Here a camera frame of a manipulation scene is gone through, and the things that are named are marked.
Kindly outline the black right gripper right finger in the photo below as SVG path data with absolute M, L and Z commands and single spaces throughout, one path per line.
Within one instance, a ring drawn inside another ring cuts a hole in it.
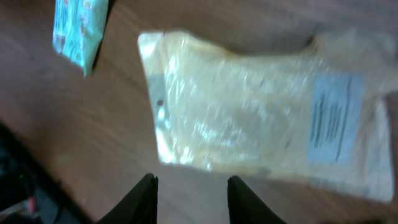
M 286 224 L 238 176 L 228 179 L 230 224 Z

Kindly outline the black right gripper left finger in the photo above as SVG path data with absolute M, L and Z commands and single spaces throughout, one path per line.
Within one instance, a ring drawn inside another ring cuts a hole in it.
M 146 174 L 97 224 L 156 224 L 159 179 Z

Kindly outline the brown Pantree snack pouch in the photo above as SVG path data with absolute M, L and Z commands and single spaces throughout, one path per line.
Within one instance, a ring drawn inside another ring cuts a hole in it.
M 285 55 L 240 55 L 186 32 L 144 32 L 137 45 L 160 162 L 392 200 L 389 35 L 327 32 Z

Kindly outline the green wet wipes pack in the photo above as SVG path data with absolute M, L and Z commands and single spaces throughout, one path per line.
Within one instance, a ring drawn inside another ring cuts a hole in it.
M 56 53 L 91 73 L 103 39 L 108 0 L 56 0 L 52 45 Z

